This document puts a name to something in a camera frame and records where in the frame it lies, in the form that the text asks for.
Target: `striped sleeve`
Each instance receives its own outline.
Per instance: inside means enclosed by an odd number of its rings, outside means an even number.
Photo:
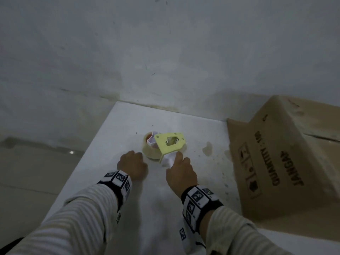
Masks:
[[[117,199],[103,184],[92,185],[25,237],[9,254],[95,255],[116,229]]]
[[[207,255],[213,251],[226,255],[288,255],[260,234],[255,225],[231,209],[222,206],[212,214],[207,230]]]

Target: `wristband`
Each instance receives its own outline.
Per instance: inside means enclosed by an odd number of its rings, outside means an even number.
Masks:
[[[132,181],[128,174],[123,171],[107,173],[99,182],[108,186],[116,195],[118,200],[118,210],[126,202],[132,188]]]
[[[223,206],[219,198],[210,189],[201,185],[189,187],[184,191],[181,198],[182,202],[184,200],[183,217],[193,233],[200,233],[201,221],[208,211]]]

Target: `right hand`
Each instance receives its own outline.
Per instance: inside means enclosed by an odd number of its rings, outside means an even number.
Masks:
[[[198,185],[197,175],[192,169],[190,158],[183,159],[182,152],[176,153],[173,166],[167,169],[166,180],[173,192],[181,198],[182,193],[193,185]]]

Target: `table surface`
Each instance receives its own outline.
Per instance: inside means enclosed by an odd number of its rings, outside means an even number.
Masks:
[[[51,206],[45,219],[76,192],[98,182],[116,169],[122,154],[141,152],[143,136],[150,131],[181,132],[187,140],[184,155],[191,159],[200,184],[208,186],[224,205],[241,213],[226,122],[117,102],[77,167]],[[212,145],[207,156],[202,149]],[[166,168],[144,158],[149,173],[136,183],[123,207],[117,236],[106,254],[185,254],[178,237],[182,203],[165,180]],[[260,230],[277,245],[295,254],[337,254],[340,243]]]

